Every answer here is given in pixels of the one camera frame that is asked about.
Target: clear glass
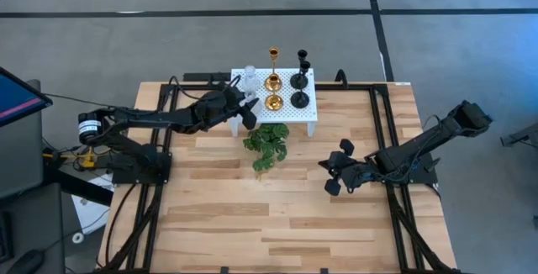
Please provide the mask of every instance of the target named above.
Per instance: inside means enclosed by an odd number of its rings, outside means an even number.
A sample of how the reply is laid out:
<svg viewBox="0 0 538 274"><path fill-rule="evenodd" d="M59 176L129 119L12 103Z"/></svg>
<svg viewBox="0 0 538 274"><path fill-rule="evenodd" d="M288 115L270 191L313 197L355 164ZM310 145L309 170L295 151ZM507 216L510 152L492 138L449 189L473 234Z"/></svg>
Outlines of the clear glass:
<svg viewBox="0 0 538 274"><path fill-rule="evenodd" d="M256 98L256 91L261 85L261 81L256 75L256 68L254 66L245 67L244 78L243 89L245 90L245 97L248 101L251 101Z"/></svg>

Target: table leg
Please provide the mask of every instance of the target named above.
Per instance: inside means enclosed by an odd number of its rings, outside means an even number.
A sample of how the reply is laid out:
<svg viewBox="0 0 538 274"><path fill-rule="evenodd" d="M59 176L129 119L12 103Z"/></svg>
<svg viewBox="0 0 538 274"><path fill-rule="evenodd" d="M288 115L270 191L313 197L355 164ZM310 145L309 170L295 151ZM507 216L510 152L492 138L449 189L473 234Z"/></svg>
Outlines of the table leg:
<svg viewBox="0 0 538 274"><path fill-rule="evenodd" d="M232 135L234 137L237 137L237 134L239 133L239 118L235 117L229 120L229 127L232 129Z"/></svg>
<svg viewBox="0 0 538 274"><path fill-rule="evenodd" d="M316 122L309 122L307 123L307 133L309 134L309 137L314 136L314 130L316 128Z"/></svg>

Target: gold candlestick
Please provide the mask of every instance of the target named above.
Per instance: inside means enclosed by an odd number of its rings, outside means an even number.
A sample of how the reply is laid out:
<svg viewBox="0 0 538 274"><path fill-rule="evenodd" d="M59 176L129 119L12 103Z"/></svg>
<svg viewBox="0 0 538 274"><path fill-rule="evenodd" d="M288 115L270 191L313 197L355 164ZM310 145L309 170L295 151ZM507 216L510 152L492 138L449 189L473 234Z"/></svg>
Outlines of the gold candlestick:
<svg viewBox="0 0 538 274"><path fill-rule="evenodd" d="M277 111L282 108L284 101L281 97L276 95L276 92L282 88L282 80L275 72L275 67L277 65L277 57L280 50L277 47L272 47L269 49L269 56L272 60L272 74L265 81L266 89L272 92L272 95L266 98L266 107L269 110Z"/></svg>

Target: leaf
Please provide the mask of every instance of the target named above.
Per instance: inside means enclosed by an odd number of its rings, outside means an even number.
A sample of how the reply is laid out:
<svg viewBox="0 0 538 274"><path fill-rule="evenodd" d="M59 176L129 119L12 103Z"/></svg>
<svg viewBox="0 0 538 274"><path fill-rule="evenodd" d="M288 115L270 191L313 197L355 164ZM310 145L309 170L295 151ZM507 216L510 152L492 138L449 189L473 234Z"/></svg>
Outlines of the leaf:
<svg viewBox="0 0 538 274"><path fill-rule="evenodd" d="M275 149L271 143L261 143L261 153L263 153L263 158L272 158L275 154Z"/></svg>
<svg viewBox="0 0 538 274"><path fill-rule="evenodd" d="M284 145L284 142L281 140L273 143L273 146L275 147L276 152L281 152L283 150L286 150L286 146Z"/></svg>
<svg viewBox="0 0 538 274"><path fill-rule="evenodd" d="M285 124L278 124L272 130L273 134L280 139L286 139L289 135L289 129Z"/></svg>
<svg viewBox="0 0 538 274"><path fill-rule="evenodd" d="M278 153L283 153L284 154L284 157L287 155L287 148L285 145L283 145L282 147L280 147Z"/></svg>
<svg viewBox="0 0 538 274"><path fill-rule="evenodd" d="M257 151L257 152L261 151L261 139L258 136L252 137L251 143L252 143L252 149L254 151Z"/></svg>
<svg viewBox="0 0 538 274"><path fill-rule="evenodd" d="M268 133L267 135L269 135L269 140L268 140L269 142L272 142L273 140L275 140L275 139L277 138L277 137L275 136L275 134L272 133L272 132L271 132L271 133Z"/></svg>
<svg viewBox="0 0 538 274"><path fill-rule="evenodd" d="M267 134L267 133L262 133L262 134L260 134L260 135L261 135L261 138L262 138L264 141L266 141L266 142L269 141L269 140L271 140L271 137L270 137L269 134Z"/></svg>
<svg viewBox="0 0 538 274"><path fill-rule="evenodd" d="M257 159L252 163L252 168L254 171L262 171L265 167L265 162L263 159Z"/></svg>
<svg viewBox="0 0 538 274"><path fill-rule="evenodd" d="M258 130L260 130L263 133L270 133L270 132L272 132L272 125L271 124L262 124Z"/></svg>
<svg viewBox="0 0 538 274"><path fill-rule="evenodd" d="M243 145L248 150L254 150L254 144L252 143L251 139L244 139L243 140Z"/></svg>
<svg viewBox="0 0 538 274"><path fill-rule="evenodd" d="M286 153L285 152L280 152L277 155L277 161L284 161L285 158L286 158Z"/></svg>
<svg viewBox="0 0 538 274"><path fill-rule="evenodd" d="M265 168L266 170L271 169L271 168L275 165L275 163L274 163L274 161L272 160L272 158L262 159L262 160L263 160L264 168Z"/></svg>

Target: computer monitor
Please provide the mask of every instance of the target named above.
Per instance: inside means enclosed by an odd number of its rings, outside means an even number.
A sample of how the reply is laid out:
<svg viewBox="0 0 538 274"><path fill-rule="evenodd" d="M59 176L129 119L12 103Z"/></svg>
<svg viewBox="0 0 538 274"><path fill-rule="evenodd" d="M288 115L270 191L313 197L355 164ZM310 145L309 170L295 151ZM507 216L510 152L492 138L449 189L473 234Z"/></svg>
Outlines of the computer monitor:
<svg viewBox="0 0 538 274"><path fill-rule="evenodd" d="M50 105L50 98L0 67L0 127Z"/></svg>

